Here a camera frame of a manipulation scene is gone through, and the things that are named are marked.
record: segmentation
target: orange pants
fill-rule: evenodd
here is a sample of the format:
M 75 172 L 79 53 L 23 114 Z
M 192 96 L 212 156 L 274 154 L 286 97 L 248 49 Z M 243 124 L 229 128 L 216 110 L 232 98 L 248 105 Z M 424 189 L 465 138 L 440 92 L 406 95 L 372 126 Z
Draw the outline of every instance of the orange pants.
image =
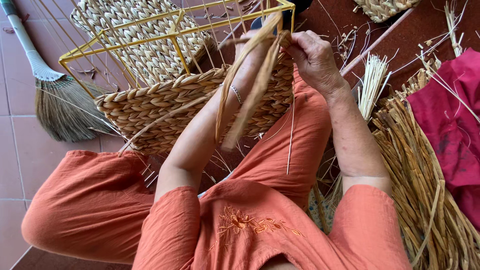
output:
M 263 183 L 305 208 L 331 123 L 325 99 L 306 85 L 298 72 L 294 76 L 288 175 L 293 116 L 289 112 L 252 148 L 229 179 Z M 133 153 L 121 158 L 116 153 L 67 153 L 33 198 L 22 223 L 25 240 L 67 256 L 133 263 L 142 223 L 154 200 L 143 185 L 142 170 L 144 164 Z

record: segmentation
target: broom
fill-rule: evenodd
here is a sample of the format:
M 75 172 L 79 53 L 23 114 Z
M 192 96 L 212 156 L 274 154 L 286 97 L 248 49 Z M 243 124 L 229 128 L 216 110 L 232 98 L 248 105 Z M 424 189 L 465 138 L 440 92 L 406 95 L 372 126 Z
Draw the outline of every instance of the broom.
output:
M 87 93 L 74 78 L 52 70 L 38 54 L 25 31 L 17 10 L 10 0 L 0 0 L 15 33 L 20 40 L 35 76 L 35 113 L 45 131 L 56 141 L 78 142 L 98 136 L 95 130 L 111 130 L 104 114 L 98 111 L 92 97 L 101 89 L 95 84 L 82 82 Z

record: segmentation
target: orange shirt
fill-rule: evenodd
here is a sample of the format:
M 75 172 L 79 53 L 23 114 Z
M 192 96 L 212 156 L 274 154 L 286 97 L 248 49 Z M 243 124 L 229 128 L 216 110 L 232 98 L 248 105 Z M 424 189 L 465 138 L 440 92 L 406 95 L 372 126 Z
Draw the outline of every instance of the orange shirt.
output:
M 259 269 L 283 254 L 299 269 L 411 269 L 394 202 L 351 187 L 326 236 L 293 201 L 261 183 L 223 181 L 199 200 L 179 187 L 142 227 L 133 269 Z

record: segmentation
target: broom bristles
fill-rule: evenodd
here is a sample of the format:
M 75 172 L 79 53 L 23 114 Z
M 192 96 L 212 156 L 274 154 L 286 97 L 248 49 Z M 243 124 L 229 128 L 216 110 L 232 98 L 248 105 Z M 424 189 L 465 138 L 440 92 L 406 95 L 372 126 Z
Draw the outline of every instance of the broom bristles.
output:
M 105 119 L 97 110 L 92 98 L 70 76 L 62 76 L 54 82 L 36 79 L 35 113 L 45 131 L 56 141 L 78 142 L 96 138 L 100 133 L 94 128 L 109 133 L 111 128 L 94 116 Z M 101 95 L 104 89 L 88 83 L 83 84 L 94 96 Z M 71 104 L 89 112 L 80 110 Z

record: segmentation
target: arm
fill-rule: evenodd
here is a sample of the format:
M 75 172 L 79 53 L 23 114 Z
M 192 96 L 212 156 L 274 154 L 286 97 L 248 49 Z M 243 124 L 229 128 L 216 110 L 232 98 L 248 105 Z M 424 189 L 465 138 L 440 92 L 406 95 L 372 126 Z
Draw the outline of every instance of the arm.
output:
M 300 76 L 327 101 L 343 192 L 355 184 L 367 184 L 391 195 L 382 155 L 350 93 L 350 86 L 335 65 L 330 43 L 312 31 L 294 33 L 292 39 L 287 52 L 295 60 Z
M 249 31 L 246 36 L 250 37 L 254 33 L 255 31 Z M 235 75 L 232 85 L 237 88 L 242 100 L 245 100 L 248 96 L 270 45 L 263 43 L 257 46 L 247 56 Z M 240 54 L 242 48 L 242 44 L 236 46 L 236 55 Z M 217 91 L 213 95 L 178 138 L 169 156 L 160 168 L 155 202 L 166 192 L 180 186 L 192 186 L 198 190 L 202 171 L 210 160 L 216 146 L 215 124 L 220 104 L 220 95 L 221 91 Z M 222 130 L 239 106 L 237 97 L 230 90 L 222 115 Z

